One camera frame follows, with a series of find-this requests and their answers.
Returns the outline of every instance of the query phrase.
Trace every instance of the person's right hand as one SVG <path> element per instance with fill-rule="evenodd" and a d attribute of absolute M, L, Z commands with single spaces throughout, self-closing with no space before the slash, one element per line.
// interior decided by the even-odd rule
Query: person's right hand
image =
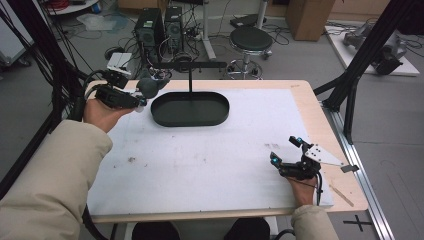
<path fill-rule="evenodd" d="M 305 179 L 299 181 L 295 178 L 286 178 L 293 190 L 294 198 L 296 199 L 296 206 L 314 204 L 314 192 L 317 185 L 317 178 Z"/>
<path fill-rule="evenodd" d="M 98 99 L 89 99 L 84 109 L 84 122 L 93 124 L 108 133 L 123 115 L 134 109 L 113 109 L 103 104 Z"/>

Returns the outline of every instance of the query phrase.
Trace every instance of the cardboard box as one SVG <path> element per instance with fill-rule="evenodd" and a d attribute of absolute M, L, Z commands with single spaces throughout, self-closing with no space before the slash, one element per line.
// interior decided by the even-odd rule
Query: cardboard box
<path fill-rule="evenodd" d="M 169 0 L 118 0 L 119 8 L 123 9 L 143 9 L 143 8 L 160 8 L 162 13 L 165 12 Z"/>
<path fill-rule="evenodd" d="M 294 40 L 318 41 L 335 0 L 291 0 L 286 22 Z"/>

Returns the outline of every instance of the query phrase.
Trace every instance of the person's leg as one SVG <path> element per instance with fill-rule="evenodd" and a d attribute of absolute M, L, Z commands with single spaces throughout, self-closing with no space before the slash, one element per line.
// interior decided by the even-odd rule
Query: person's leg
<path fill-rule="evenodd" d="M 139 222 L 134 226 L 132 240 L 180 240 L 171 222 Z"/>
<path fill-rule="evenodd" d="M 240 218 L 224 240 L 269 240 L 270 229 L 263 218 Z"/>

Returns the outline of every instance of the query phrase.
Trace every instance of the stool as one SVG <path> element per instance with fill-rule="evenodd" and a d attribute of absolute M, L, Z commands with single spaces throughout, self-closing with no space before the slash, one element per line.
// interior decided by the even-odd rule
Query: stool
<path fill-rule="evenodd" d="M 235 80 L 239 75 L 246 79 L 246 75 L 257 80 L 262 79 L 262 68 L 259 64 L 250 60 L 250 55 L 265 55 L 271 48 L 273 39 L 268 33 L 256 27 L 239 27 L 230 34 L 230 45 L 236 51 L 243 54 L 243 59 L 231 61 L 227 66 L 227 75 Z"/>

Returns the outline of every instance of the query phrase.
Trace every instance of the wooden table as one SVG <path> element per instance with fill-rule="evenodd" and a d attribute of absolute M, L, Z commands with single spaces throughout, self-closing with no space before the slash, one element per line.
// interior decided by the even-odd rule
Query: wooden table
<path fill-rule="evenodd" d="M 130 81 L 128 89 L 135 88 L 136 81 Z M 188 81 L 172 80 L 166 90 L 187 89 Z M 288 89 L 293 95 L 299 109 L 304 127 L 309 135 L 310 143 L 317 143 L 332 153 L 344 164 L 348 164 L 344 153 L 311 89 L 308 82 L 303 80 L 263 80 L 263 81 L 228 81 L 228 80 L 198 80 L 193 82 L 194 91 L 211 89 Z M 362 211 L 366 210 L 367 200 L 359 187 L 352 172 L 343 173 L 339 166 L 322 164 L 322 172 L 332 192 L 334 206 L 327 208 L 328 212 Z M 161 221 L 180 219 L 206 219 L 247 216 L 276 216 L 289 215 L 294 209 L 258 209 L 230 210 L 186 213 L 149 213 L 149 214 L 115 214 L 109 216 L 93 215 L 94 222 L 136 222 Z"/>

